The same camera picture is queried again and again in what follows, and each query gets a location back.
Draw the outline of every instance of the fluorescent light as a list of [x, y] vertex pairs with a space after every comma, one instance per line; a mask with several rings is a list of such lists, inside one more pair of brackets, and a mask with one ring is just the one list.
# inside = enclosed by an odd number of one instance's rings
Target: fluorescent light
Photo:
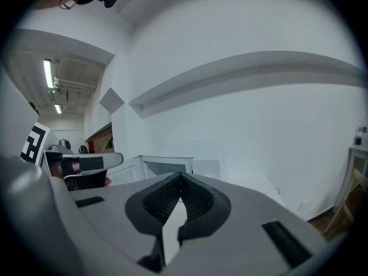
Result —
[[51, 60], [49, 59], [44, 60], [44, 69], [45, 69], [47, 87], [53, 88], [52, 75], [51, 75]]
[[56, 108], [57, 113], [59, 113], [59, 114], [62, 113], [62, 110], [60, 109], [60, 105], [55, 104], [55, 108]]

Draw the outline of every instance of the gray panel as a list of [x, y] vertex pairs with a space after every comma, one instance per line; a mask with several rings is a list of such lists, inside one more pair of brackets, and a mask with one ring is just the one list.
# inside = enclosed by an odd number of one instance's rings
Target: gray panel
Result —
[[7, 157], [20, 156], [39, 116], [11, 82], [2, 66], [0, 107], [0, 154]]
[[58, 214], [49, 179], [41, 168], [20, 158], [0, 158], [0, 172], [2, 207], [29, 252], [51, 271], [85, 275], [79, 253]]
[[[74, 194], [78, 199], [96, 195], [108, 198], [108, 195], [104, 194], [104, 190], [108, 189], [99, 188], [70, 193], [61, 179], [51, 177], [50, 181], [55, 195], [57, 209], [62, 218], [64, 227], [82, 259], [86, 275], [154, 275], [154, 273], [136, 264], [135, 260], [132, 258], [120, 253], [120, 251], [124, 249], [117, 249], [116, 245], [111, 244], [109, 241], [113, 235], [118, 237], [121, 236], [122, 233], [124, 237], [134, 236], [134, 231], [130, 230], [131, 232], [129, 232], [129, 228], [125, 228], [121, 225], [120, 232], [116, 232], [117, 226], [116, 229], [112, 227], [113, 223], [115, 223], [114, 219], [107, 216], [100, 217], [101, 213], [98, 209], [96, 209], [96, 212], [92, 212], [92, 221], [86, 220], [88, 216], [84, 216], [81, 210], [86, 210], [88, 208], [94, 210], [94, 207], [98, 206], [98, 204], [78, 209], [71, 196], [71, 194]], [[107, 233], [102, 233], [100, 229], [98, 229], [99, 226], [103, 226], [104, 224], [106, 226], [111, 226], [111, 228], [108, 228]], [[148, 239], [145, 241], [142, 239], [141, 242], [150, 243], [152, 240]]]
[[102, 96], [99, 101], [109, 113], [114, 113], [120, 106], [124, 104], [124, 101], [120, 96], [114, 91], [113, 88], [108, 88], [107, 92]]
[[191, 175], [221, 190], [231, 202], [231, 213], [212, 236], [184, 241], [164, 275], [244, 274], [281, 275], [288, 264], [261, 225], [280, 221], [312, 254], [325, 248], [323, 238], [308, 223], [257, 191], [215, 179]]
[[155, 237], [139, 233], [125, 214], [128, 198], [163, 179], [169, 174], [114, 187], [71, 192], [74, 200], [101, 196], [105, 201], [81, 208], [80, 211], [93, 228], [116, 250], [137, 262], [150, 255]]

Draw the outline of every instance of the gray plastic surface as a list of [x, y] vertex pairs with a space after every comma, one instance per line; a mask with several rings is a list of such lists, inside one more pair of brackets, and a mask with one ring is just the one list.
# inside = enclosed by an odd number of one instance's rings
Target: gray plastic surface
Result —
[[[0, 164], [2, 198], [11, 223], [45, 265], [65, 275], [157, 275], [136, 263], [151, 253], [155, 238], [135, 230], [124, 207], [132, 194], [170, 174], [70, 193], [63, 180], [47, 177], [35, 165], [19, 159], [1, 160]], [[191, 176], [223, 192], [231, 202], [231, 213], [211, 236], [185, 240], [160, 274], [287, 274], [291, 268], [261, 227], [274, 220], [311, 254], [326, 253], [317, 231], [269, 197], [212, 178]], [[105, 201], [80, 209], [75, 205], [74, 200], [93, 196]], [[310, 265], [317, 268], [319, 264], [312, 257], [302, 264], [303, 269], [297, 269], [307, 274]]]
[[[94, 229], [123, 254], [137, 261], [150, 253], [154, 237], [140, 234], [124, 213], [127, 199], [135, 192], [165, 179], [172, 173], [109, 189], [74, 191], [80, 200], [101, 196], [106, 202], [82, 208]], [[325, 248], [324, 239], [308, 223], [257, 191], [191, 174], [221, 190], [231, 201], [227, 221], [212, 236], [186, 240], [163, 275], [211, 274], [280, 275], [291, 270], [262, 224], [278, 220], [311, 253]]]

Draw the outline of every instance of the wooden furniture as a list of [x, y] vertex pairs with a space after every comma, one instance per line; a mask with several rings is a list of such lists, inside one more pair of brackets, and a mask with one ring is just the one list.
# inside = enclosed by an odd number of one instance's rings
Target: wooden furniture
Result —
[[330, 227], [336, 222], [336, 218], [344, 211], [347, 215], [347, 219], [354, 222], [354, 216], [359, 211], [359, 205], [363, 200], [363, 195], [368, 193], [368, 179], [365, 178], [357, 169], [352, 170], [351, 179], [348, 183], [347, 193], [343, 197], [343, 201], [339, 206], [338, 211], [333, 216], [331, 222], [327, 225], [323, 233], [327, 233]]
[[339, 209], [343, 198], [346, 197], [346, 195], [350, 192], [350, 188], [348, 187], [349, 185], [349, 181], [352, 175], [352, 170], [354, 169], [355, 166], [355, 162], [357, 161], [357, 159], [363, 159], [365, 160], [365, 164], [363, 166], [363, 168], [361, 169], [361, 173], [365, 174], [366, 169], [367, 169], [367, 164], [368, 164], [368, 144], [362, 144], [362, 145], [353, 145], [351, 147], [349, 147], [349, 163], [347, 166], [347, 171], [346, 171], [346, 175], [344, 178], [344, 182], [343, 185], [341, 187], [340, 193], [335, 201], [335, 206], [332, 208], [332, 212], [336, 213], [337, 210]]

